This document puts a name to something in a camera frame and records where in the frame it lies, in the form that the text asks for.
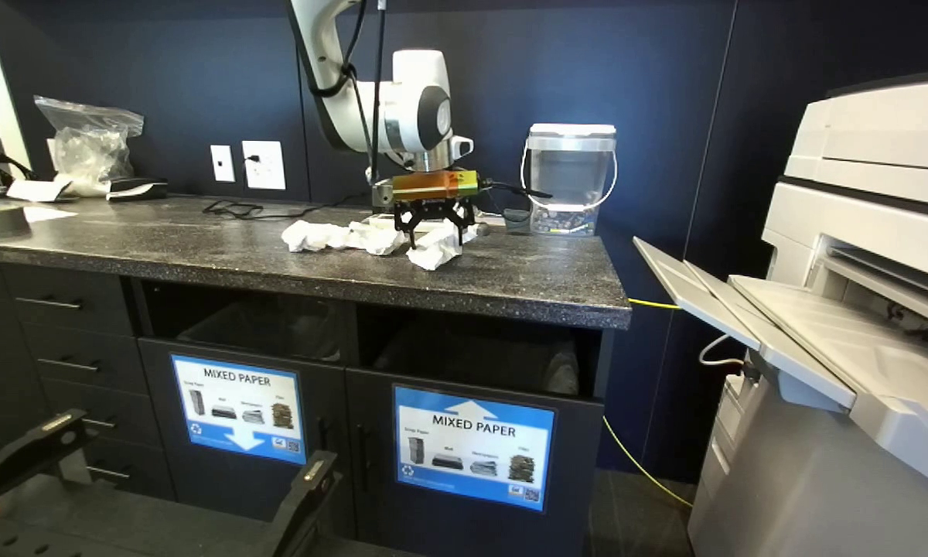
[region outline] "drawer handle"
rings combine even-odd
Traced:
[[[110,467],[86,467],[86,471],[91,471],[92,476],[131,483],[131,473],[123,473],[123,471],[110,471]]]
[[[67,371],[83,371],[83,376],[98,376],[98,367],[91,361],[71,361],[71,359],[38,359],[40,367],[53,369],[67,369]]]
[[[62,310],[62,312],[80,312],[83,305],[76,299],[51,299],[51,297],[12,297],[15,305],[24,305],[24,306],[44,306],[44,310]]]
[[[83,423],[96,430],[117,430],[117,421],[83,417]]]

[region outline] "plastic bag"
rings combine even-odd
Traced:
[[[128,181],[132,174],[128,139],[141,135],[146,118],[123,110],[80,106],[51,96],[38,96],[34,106],[56,128],[51,155],[56,174],[71,184],[67,192],[106,194],[114,181]]]

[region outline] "electrical outlet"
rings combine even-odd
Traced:
[[[213,160],[216,184],[234,184],[234,157],[229,145],[209,145],[209,160]]]
[[[283,144],[244,139],[247,189],[286,189]]]

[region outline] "wall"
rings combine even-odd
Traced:
[[[928,0],[392,0],[388,39],[446,49],[483,178],[516,178],[534,121],[616,124],[622,185],[599,233],[626,290],[663,297],[628,239],[762,273],[762,216],[805,104],[924,72]],[[361,189],[366,157],[321,139],[286,0],[0,0],[0,49],[38,160],[44,94],[141,112],[141,174],[184,189],[240,192],[209,184],[206,145],[244,135],[286,144],[289,197]],[[356,62],[370,78],[370,23]],[[706,340],[684,317],[637,312],[616,348],[609,417],[666,476],[699,471],[720,383],[693,361]],[[599,461],[622,467],[614,446]]]

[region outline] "paper sign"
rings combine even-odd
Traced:
[[[553,411],[395,386],[395,476],[545,512]]]
[[[294,371],[174,356],[189,441],[221,451],[307,465]]]

